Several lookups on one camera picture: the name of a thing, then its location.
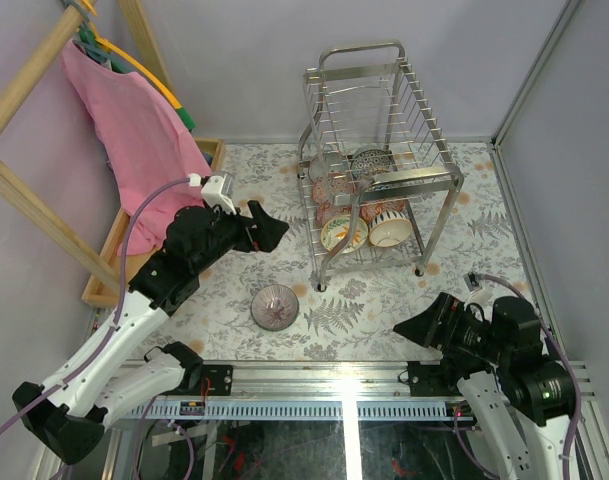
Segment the orange flower patterned bowl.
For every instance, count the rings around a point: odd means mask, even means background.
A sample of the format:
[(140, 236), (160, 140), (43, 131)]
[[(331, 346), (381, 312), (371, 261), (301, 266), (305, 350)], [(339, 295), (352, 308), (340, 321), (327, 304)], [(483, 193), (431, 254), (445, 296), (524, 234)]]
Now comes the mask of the orange flower patterned bowl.
[[(327, 251), (331, 251), (350, 230), (351, 216), (349, 214), (337, 215), (329, 220), (321, 230), (320, 240)], [(353, 240), (344, 248), (343, 254), (352, 253), (360, 249), (368, 240), (369, 228), (361, 218), (357, 219)]]

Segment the purple striped bowl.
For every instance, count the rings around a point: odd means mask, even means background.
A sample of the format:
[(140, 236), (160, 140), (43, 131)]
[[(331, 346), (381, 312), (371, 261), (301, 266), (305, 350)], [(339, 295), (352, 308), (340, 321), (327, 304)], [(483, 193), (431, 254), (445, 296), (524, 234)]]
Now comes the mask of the purple striped bowl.
[(250, 306), (251, 318), (261, 328), (281, 331), (290, 327), (299, 313), (299, 300), (292, 289), (273, 284), (254, 296)]

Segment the cream bowl orange rim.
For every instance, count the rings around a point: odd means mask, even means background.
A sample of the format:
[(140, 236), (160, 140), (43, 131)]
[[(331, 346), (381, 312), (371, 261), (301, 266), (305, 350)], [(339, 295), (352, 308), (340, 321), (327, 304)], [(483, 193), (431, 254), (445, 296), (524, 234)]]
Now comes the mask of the cream bowl orange rim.
[(396, 210), (375, 215), (369, 223), (369, 242), (375, 247), (390, 248), (403, 243), (413, 233), (413, 224)]

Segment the blue patterned bowl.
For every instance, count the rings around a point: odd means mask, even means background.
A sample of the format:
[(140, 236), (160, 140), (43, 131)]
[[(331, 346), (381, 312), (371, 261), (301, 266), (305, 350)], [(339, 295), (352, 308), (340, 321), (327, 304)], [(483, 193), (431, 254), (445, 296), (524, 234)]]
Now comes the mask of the blue patterned bowl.
[(389, 172), (394, 165), (390, 150), (363, 148), (353, 155), (349, 163), (349, 171), (354, 180), (360, 181)]

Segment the brown patterned bowl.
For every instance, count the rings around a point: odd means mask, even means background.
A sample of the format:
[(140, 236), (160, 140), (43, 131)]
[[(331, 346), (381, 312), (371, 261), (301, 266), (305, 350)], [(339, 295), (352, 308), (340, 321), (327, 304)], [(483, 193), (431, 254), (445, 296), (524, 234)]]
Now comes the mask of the brown patterned bowl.
[(373, 185), (367, 191), (368, 192), (388, 191), (388, 190), (394, 190), (397, 188), (401, 188), (404, 186), (405, 186), (404, 183)]

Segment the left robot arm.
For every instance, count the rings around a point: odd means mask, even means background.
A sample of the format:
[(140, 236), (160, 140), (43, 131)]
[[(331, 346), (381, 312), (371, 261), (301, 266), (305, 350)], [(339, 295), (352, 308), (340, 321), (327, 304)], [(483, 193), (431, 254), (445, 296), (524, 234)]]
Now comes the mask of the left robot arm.
[(164, 393), (192, 394), (203, 360), (175, 341), (124, 377), (115, 372), (151, 333), (200, 287), (200, 274), (229, 251), (270, 253), (289, 229), (252, 200), (250, 214), (219, 208), (180, 209), (163, 246), (130, 280), (114, 312), (86, 343), (42, 383), (22, 383), (12, 400), (23, 425), (64, 464), (75, 465), (126, 413)]

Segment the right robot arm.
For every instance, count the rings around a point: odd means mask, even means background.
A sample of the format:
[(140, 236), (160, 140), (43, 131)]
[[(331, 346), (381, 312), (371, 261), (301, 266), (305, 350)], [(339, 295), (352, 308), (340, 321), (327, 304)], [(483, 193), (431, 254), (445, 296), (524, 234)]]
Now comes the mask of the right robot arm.
[(492, 315), (442, 292), (394, 332), (442, 357), (407, 365), (412, 395), (460, 394), (454, 417), (472, 416), (484, 434), (496, 479), (577, 479), (575, 431), (580, 402), (571, 370), (526, 299), (496, 299)]

